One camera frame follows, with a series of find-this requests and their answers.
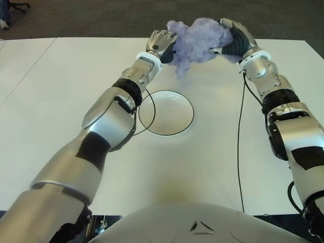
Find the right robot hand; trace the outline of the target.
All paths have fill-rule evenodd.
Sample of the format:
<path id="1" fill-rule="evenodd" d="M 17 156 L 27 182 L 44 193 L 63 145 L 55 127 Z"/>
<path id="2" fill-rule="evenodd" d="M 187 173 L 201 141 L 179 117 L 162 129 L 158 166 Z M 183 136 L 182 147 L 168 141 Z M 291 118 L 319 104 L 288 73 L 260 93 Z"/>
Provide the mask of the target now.
<path id="1" fill-rule="evenodd" d="M 240 22 L 228 18 L 219 19 L 217 22 L 230 31 L 232 41 L 223 47 L 211 48 L 211 53 L 236 57 L 241 62 L 246 52 L 258 46 L 251 33 Z"/>

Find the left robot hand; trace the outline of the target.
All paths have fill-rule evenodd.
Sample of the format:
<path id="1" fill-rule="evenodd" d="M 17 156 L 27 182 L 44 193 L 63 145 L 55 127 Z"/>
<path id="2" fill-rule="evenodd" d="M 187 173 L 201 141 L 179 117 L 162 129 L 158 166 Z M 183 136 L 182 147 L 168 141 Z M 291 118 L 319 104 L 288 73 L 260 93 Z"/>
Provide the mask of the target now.
<path id="1" fill-rule="evenodd" d="M 146 52 L 155 55 L 164 64 L 171 63 L 177 40 L 178 36 L 168 30 L 155 30 L 146 44 Z"/>

